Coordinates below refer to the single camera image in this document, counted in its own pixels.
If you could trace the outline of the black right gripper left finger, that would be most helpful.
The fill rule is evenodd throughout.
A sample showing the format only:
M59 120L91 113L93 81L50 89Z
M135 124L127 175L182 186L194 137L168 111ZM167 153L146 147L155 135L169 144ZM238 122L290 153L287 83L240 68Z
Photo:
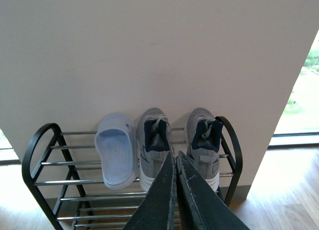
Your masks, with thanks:
M169 152L144 200L124 226L125 230L172 230L174 227L176 170Z

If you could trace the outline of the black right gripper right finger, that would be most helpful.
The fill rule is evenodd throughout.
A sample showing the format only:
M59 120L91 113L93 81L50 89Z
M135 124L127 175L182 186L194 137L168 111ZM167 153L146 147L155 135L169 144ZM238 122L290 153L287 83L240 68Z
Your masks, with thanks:
M180 151L176 158L177 200L184 230L247 230Z

